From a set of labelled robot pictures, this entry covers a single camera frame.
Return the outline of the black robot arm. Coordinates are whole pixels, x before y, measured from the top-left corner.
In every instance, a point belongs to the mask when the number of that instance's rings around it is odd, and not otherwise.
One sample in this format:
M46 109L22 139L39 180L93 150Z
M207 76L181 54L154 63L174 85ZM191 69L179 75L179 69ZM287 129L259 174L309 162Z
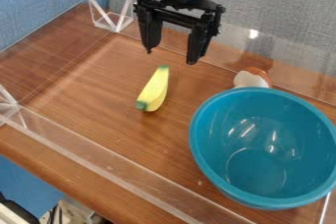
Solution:
M190 30L186 63L195 64L218 35L223 7L210 0L135 0L133 11L146 52L159 44L162 23L169 23Z

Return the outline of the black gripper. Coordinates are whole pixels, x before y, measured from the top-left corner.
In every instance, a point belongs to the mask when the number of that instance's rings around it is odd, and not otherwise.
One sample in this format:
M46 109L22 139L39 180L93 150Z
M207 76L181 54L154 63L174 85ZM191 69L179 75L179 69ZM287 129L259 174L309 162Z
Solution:
M222 6L210 0L187 0L185 3L175 0L135 0L133 10L146 52L159 43L162 22L191 28L186 63L195 64L206 54L210 38L218 34Z

